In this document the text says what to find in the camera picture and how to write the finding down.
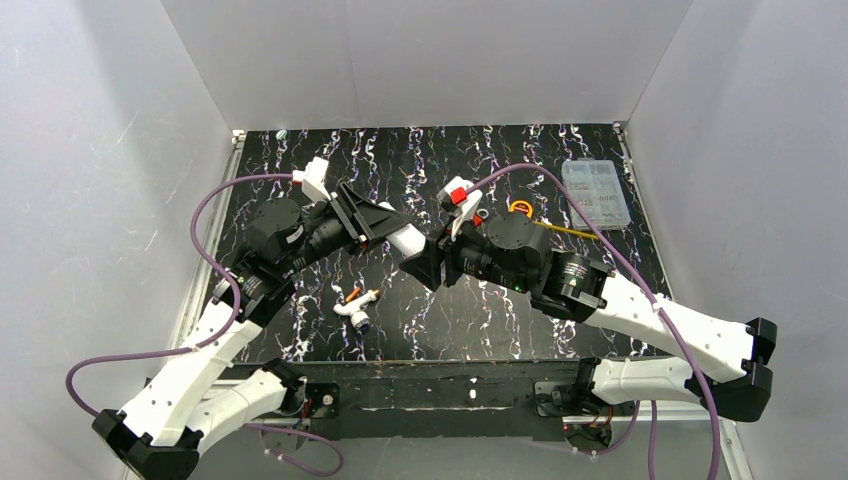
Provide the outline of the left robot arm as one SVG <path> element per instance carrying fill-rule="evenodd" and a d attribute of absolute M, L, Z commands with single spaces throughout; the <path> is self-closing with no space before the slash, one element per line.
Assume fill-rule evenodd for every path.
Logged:
<path fill-rule="evenodd" d="M 178 355 L 123 407 L 101 411 L 95 432 L 139 478 L 185 479 L 212 445 L 251 420 L 302 414 L 306 378 L 282 359 L 222 393 L 211 387 L 294 295 L 296 274 L 336 251 L 364 253 L 383 242 L 412 256 L 425 239 L 409 215 L 347 185 L 319 195 L 310 212 L 288 198 L 265 202 Z"/>

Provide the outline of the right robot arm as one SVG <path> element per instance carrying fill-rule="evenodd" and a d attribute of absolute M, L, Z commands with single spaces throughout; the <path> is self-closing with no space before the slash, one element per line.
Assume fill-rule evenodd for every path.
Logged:
<path fill-rule="evenodd" d="M 462 225 L 440 241 L 445 284 L 469 275 L 530 298 L 552 318 L 610 329 L 664 355 L 648 360 L 591 359 L 577 378 L 544 394 L 552 404 L 663 400 L 713 405 L 729 420 L 759 420 L 771 398 L 767 363 L 775 323 L 721 320 L 641 288 L 601 261 L 554 247 L 550 234 L 518 214 Z"/>

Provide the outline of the orange battery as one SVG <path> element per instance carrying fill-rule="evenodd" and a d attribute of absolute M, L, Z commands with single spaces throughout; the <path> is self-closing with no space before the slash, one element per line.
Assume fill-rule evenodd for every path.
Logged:
<path fill-rule="evenodd" d="M 352 302 L 354 299 L 356 299 L 359 296 L 360 292 L 361 292 L 361 288 L 356 287 L 350 294 L 348 294 L 346 296 L 345 302 L 346 303 Z"/>

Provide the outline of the yellow tape measure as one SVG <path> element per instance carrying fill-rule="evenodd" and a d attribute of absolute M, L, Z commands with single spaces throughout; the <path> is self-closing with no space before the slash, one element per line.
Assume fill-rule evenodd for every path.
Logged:
<path fill-rule="evenodd" d="M 533 217 L 533 205 L 525 200 L 516 200 L 509 206 L 509 211 L 512 213 L 521 213 L 529 218 Z"/>

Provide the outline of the white plastic valve fitting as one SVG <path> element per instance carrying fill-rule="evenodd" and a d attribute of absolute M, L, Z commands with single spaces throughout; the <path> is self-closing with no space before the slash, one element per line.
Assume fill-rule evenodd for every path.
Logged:
<path fill-rule="evenodd" d="M 333 307 L 333 312 L 336 315 L 347 317 L 350 320 L 352 327 L 360 332 L 365 332 L 370 328 L 370 317 L 366 312 L 369 304 L 376 302 L 380 298 L 380 291 L 376 289 L 362 290 L 359 296 L 350 303 L 345 300 Z"/>

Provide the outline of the clear plastic screw box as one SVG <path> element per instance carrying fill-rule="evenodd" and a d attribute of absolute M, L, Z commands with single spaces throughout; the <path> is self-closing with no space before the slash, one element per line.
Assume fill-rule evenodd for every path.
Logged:
<path fill-rule="evenodd" d="M 562 183 L 600 230 L 624 230 L 632 219 L 611 160 L 565 161 Z"/>

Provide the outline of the red handled ratchet wrench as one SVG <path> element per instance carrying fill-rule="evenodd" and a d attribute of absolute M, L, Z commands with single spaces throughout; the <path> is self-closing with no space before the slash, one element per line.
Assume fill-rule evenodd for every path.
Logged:
<path fill-rule="evenodd" d="M 490 216 L 490 213 L 487 209 L 480 208 L 474 212 L 472 220 L 475 224 L 480 224 L 485 222 Z"/>

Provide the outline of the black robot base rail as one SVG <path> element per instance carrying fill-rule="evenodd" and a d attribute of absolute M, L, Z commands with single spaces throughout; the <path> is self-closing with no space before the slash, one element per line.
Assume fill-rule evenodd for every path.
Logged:
<path fill-rule="evenodd" d="M 732 417 L 725 386 L 701 386 L 675 357 L 630 359 L 289 363 L 226 367 L 170 362 L 124 409 L 157 446 L 211 446 L 242 425 L 285 420 L 329 439 L 404 436 L 556 436 L 560 418 L 632 414 L 651 400 L 703 405 L 712 393 Z"/>

